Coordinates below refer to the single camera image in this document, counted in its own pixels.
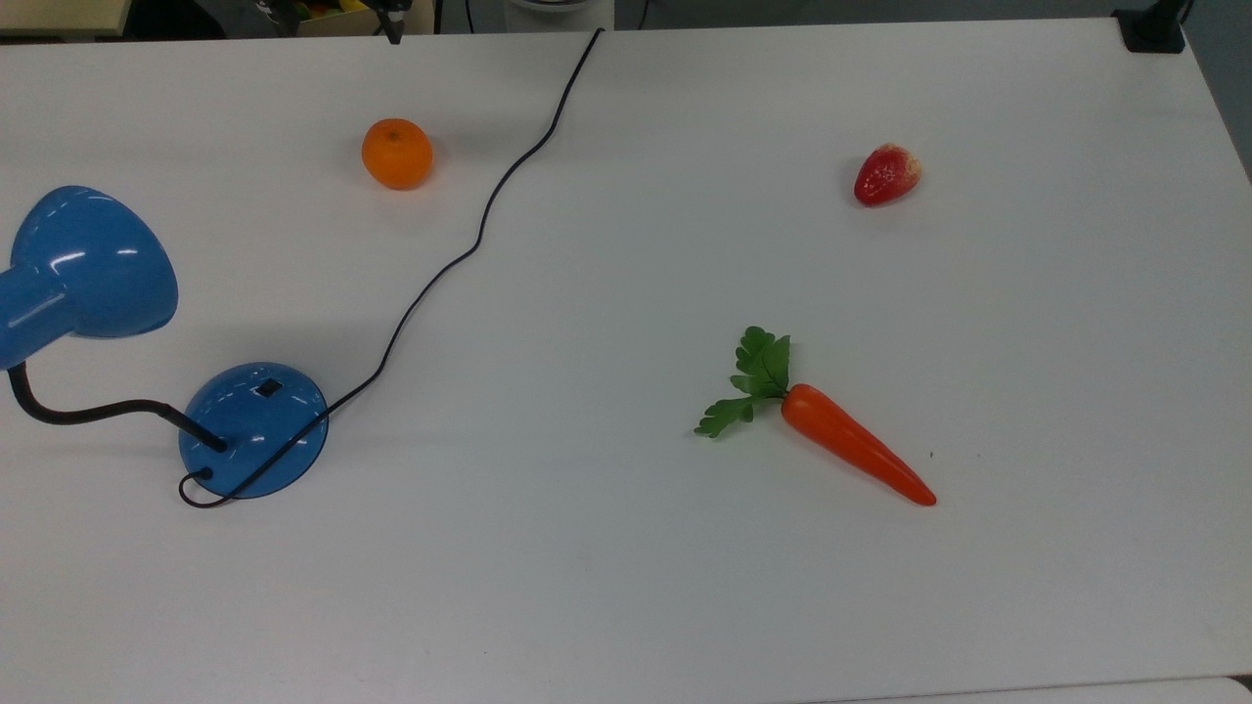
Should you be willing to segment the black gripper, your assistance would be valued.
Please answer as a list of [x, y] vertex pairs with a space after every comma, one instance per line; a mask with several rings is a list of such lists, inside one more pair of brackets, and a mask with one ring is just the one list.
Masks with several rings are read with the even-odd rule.
[[409, 13], [412, 0], [377, 0], [373, 10], [384, 14], [384, 34], [391, 45], [399, 45], [404, 36], [404, 14]]

